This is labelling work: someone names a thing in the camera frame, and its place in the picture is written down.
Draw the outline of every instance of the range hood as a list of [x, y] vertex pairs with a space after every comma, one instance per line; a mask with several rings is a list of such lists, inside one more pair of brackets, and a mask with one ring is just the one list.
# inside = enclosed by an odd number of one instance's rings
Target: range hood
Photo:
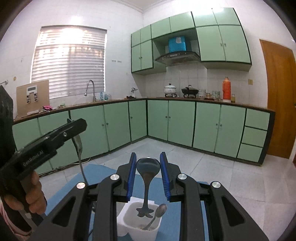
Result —
[[196, 52], [178, 51], [161, 55], [155, 61], [168, 66], [178, 65], [189, 61], [200, 61], [200, 57]]

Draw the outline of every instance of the pink cloth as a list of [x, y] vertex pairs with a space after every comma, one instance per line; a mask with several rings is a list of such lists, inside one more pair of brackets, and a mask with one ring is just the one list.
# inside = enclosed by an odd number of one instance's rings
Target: pink cloth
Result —
[[2, 205], [2, 202], [0, 201], [0, 214], [2, 215], [3, 219], [9, 226], [11, 232], [17, 237], [18, 240], [24, 241], [27, 240], [30, 237], [31, 232], [24, 232], [20, 230], [18, 227], [16, 227], [8, 218], [6, 211], [4, 210], [4, 207]]

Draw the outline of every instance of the orange thermos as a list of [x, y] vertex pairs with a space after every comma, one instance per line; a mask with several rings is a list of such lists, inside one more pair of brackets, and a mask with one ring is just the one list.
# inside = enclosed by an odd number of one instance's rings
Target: orange thermos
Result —
[[223, 81], [222, 91], [223, 91], [223, 101], [231, 102], [231, 84], [228, 77], [225, 77]]

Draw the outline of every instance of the hand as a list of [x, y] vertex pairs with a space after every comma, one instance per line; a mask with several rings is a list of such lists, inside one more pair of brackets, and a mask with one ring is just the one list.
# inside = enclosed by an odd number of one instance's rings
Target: hand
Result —
[[[32, 173], [31, 182], [33, 187], [26, 195], [26, 201], [29, 204], [29, 210], [31, 213], [43, 214], [46, 210], [46, 201], [44, 198], [44, 193], [41, 190], [42, 185], [39, 181], [39, 176], [35, 171]], [[23, 204], [10, 194], [5, 195], [4, 200], [13, 210], [18, 211], [24, 208]]]

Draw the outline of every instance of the tiled floor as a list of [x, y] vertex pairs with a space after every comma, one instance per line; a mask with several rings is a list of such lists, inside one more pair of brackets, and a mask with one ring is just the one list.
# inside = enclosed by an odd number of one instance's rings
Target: tiled floor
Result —
[[[276, 241], [296, 211], [296, 168], [284, 158], [267, 155], [262, 167], [233, 162], [146, 138], [88, 164], [101, 164], [117, 169], [129, 161], [131, 152], [137, 159], [159, 159], [166, 152], [170, 163], [197, 181], [218, 180], [238, 200], [263, 229], [270, 241]], [[46, 198], [77, 173], [79, 166], [41, 178]]]

